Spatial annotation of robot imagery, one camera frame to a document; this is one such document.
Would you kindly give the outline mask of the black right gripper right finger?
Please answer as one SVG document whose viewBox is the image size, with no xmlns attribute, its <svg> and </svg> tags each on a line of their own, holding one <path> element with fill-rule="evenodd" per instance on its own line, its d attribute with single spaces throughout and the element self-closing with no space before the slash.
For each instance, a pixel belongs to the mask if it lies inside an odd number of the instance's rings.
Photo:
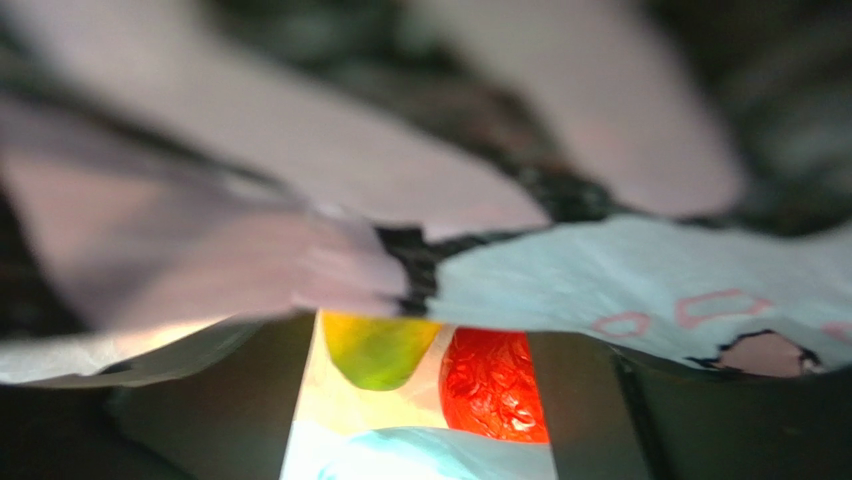
<svg viewBox="0 0 852 480">
<path fill-rule="evenodd" d="M 847 479 L 851 372 L 750 377 L 528 337 L 561 479 Z"/>
</svg>

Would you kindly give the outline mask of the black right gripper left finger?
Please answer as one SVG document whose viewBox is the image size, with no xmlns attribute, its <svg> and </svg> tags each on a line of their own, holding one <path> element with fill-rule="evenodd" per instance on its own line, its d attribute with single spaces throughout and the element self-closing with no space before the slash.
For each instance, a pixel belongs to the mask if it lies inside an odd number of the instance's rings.
<svg viewBox="0 0 852 480">
<path fill-rule="evenodd" d="M 209 327 L 94 376 L 1 389 L 5 479 L 276 479 L 314 320 Z"/>
</svg>

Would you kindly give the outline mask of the orange red wrinkled fruit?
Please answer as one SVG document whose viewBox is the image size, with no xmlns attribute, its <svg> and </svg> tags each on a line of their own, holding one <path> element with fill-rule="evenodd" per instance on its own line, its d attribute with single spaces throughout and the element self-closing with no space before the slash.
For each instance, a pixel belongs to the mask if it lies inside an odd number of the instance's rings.
<svg viewBox="0 0 852 480">
<path fill-rule="evenodd" d="M 519 443 L 550 442 L 522 332 L 456 329 L 442 359 L 439 396 L 453 430 Z"/>
</svg>

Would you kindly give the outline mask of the light blue printed plastic bag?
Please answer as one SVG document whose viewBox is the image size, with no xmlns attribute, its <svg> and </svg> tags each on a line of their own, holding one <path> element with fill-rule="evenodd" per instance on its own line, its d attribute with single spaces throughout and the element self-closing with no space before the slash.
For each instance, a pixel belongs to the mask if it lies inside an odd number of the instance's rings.
<svg viewBox="0 0 852 480">
<path fill-rule="evenodd" d="M 326 309 L 851 372 L 850 3 L 2 3 L 2 387 Z M 297 463 L 561 479 L 292 419 Z"/>
</svg>

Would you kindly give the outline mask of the yellow green mango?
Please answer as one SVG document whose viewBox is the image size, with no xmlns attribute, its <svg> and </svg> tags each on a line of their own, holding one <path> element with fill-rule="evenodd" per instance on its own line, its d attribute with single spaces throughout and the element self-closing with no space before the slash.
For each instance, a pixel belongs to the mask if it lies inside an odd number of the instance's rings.
<svg viewBox="0 0 852 480">
<path fill-rule="evenodd" d="M 318 313 L 332 364 L 355 387 L 391 391 L 405 385 L 442 330 L 414 318 Z"/>
</svg>

